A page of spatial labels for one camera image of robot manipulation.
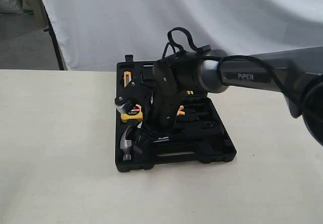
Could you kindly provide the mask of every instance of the white backdrop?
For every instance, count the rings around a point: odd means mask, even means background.
[[[43,0],[70,70],[162,56],[182,26],[198,46],[253,54],[323,45],[323,0]],[[176,35],[176,40],[184,37]]]

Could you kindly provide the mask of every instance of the white table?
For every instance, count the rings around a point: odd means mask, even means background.
[[[323,148],[279,93],[210,95],[230,163],[114,163],[115,73],[0,70],[0,223],[323,223]]]

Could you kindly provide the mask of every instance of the gray floor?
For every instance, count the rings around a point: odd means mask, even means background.
[[[0,69],[59,69],[49,33],[33,15],[0,13]]]

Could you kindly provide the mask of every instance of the tool case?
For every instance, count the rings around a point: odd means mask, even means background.
[[[124,72],[141,75],[143,81],[153,84],[152,65],[154,62],[134,62],[132,55],[117,64],[117,94],[124,87]],[[178,115],[170,135],[161,136],[148,150],[139,154],[132,151],[131,160],[123,160],[120,139],[129,123],[121,120],[116,111],[116,167],[120,172],[144,169],[155,164],[183,161],[230,162],[237,151],[207,93],[188,91],[182,105],[184,115]]]

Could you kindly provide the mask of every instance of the black stand leg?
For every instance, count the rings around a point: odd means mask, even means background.
[[[46,12],[46,17],[47,17],[47,21],[48,21],[48,28],[46,28],[44,31],[49,32],[49,35],[50,35],[51,41],[52,41],[52,45],[54,46],[54,51],[56,54],[57,62],[59,64],[59,68],[60,68],[60,70],[64,70],[64,65],[63,65],[63,60],[62,60],[62,56],[60,53],[59,45],[57,43],[56,35],[55,35],[54,30],[52,28],[52,25],[49,20],[47,12]]]

